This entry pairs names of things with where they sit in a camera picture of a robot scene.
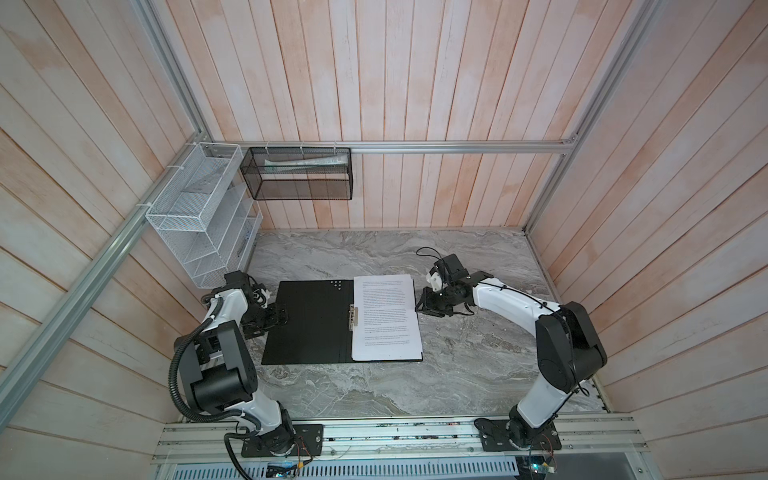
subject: wooden wall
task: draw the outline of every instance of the wooden wall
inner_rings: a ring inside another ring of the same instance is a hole
[[[155,0],[228,141],[571,135],[634,0]],[[265,228],[525,224],[558,156],[356,155],[347,201],[268,201]]]
[[[130,2],[0,2],[0,370],[194,132]],[[144,478],[204,314],[147,232],[0,434],[2,478]]]
[[[667,478],[768,476],[766,25],[668,2],[531,234]]]

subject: black mounting plate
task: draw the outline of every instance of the black mounting plate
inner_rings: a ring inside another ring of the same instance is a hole
[[[506,432],[508,420],[489,420],[493,424],[495,432]],[[528,449],[518,449],[510,441],[507,435],[486,435],[483,438],[483,434],[478,432],[480,436],[480,443],[482,443],[483,452],[527,452]],[[557,430],[554,428],[554,422],[549,422],[544,431],[534,439],[534,450],[562,450],[563,445],[560,443],[560,437],[557,435]]]
[[[296,434],[302,438],[306,449],[310,451],[311,456],[319,457],[323,452],[323,424],[322,423],[310,423],[306,425],[294,425],[293,429],[296,430]],[[256,445],[253,442],[243,442],[243,451],[241,452],[243,458],[256,458],[256,457],[272,457],[270,451],[263,445]],[[296,456],[296,446],[291,448],[288,456]],[[302,449],[301,456],[306,457],[306,453]]]

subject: gray marble tabletop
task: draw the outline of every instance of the gray marble tabletop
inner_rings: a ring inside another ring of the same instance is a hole
[[[470,272],[487,271],[551,300],[525,237],[513,229],[260,233],[248,271],[273,292],[281,280],[397,273],[410,274],[418,292],[435,261],[416,256],[419,247],[455,253]],[[420,313],[419,328],[423,362],[262,366],[266,337],[249,340],[248,349],[260,388],[293,418],[506,415],[538,376],[533,337],[495,313]],[[589,397],[571,397],[562,411],[601,411],[602,401],[590,390]]]

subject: black folder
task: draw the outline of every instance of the black folder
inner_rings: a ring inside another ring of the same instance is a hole
[[[349,328],[354,285],[354,280],[280,282],[275,301],[286,310],[288,321],[267,334],[261,364],[356,362]]]

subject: stack of paper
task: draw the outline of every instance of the stack of paper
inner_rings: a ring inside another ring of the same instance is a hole
[[[355,277],[356,361],[420,360],[422,337],[410,275]]]

